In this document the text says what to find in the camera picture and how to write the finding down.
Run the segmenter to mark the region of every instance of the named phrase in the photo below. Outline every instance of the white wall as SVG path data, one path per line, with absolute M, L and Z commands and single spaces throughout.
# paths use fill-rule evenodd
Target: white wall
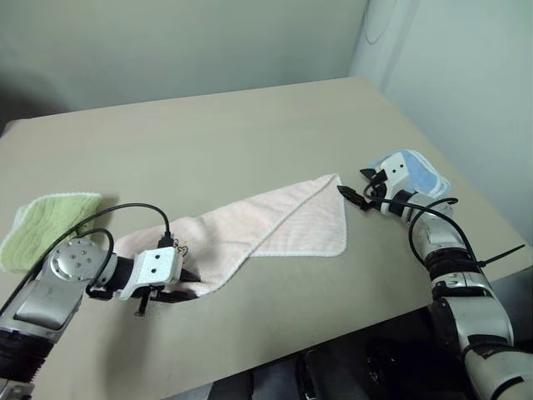
M 78 110 L 345 77 L 365 5 L 2 1 L 0 108 L 11 95 Z
M 351 75 L 372 79 L 533 243 L 531 0 L 368 11 Z

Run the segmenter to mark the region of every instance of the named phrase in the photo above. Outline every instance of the beige table surface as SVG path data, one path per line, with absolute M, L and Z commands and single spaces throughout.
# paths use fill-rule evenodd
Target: beige table surface
M 523 243 L 362 78 L 15 122 L 0 139 L 0 236 L 18 206 L 45 193 L 100 192 L 105 205 L 154 203 L 175 219 L 327 173 L 363 188 L 359 168 L 399 148 L 424 153 L 450 179 L 461 200 L 455 219 L 479 259 Z M 137 301 L 85 299 L 35 398 L 164 398 L 426 305 L 429 279 L 399 221 L 350 205 L 346 217 L 340 257 L 254 258 L 219 291 L 151 303 L 145 318 L 133 316 Z M 118 238 L 160 220 L 122 210 L 104 222 Z M 531 264 L 529 247 L 486 273 L 496 279 Z M 1 276 L 0 301 L 19 278 Z

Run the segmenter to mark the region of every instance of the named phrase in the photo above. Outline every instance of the white towel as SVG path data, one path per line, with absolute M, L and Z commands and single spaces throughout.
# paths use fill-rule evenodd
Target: white towel
M 346 249 L 344 198 L 337 174 L 300 182 L 234 202 L 200 217 L 171 223 L 188 247 L 184 268 L 201 282 L 173 289 L 202 296 L 217 290 L 249 257 L 334 257 Z M 153 248 L 162 234 L 151 227 L 121 237 L 116 252 L 132 258 Z

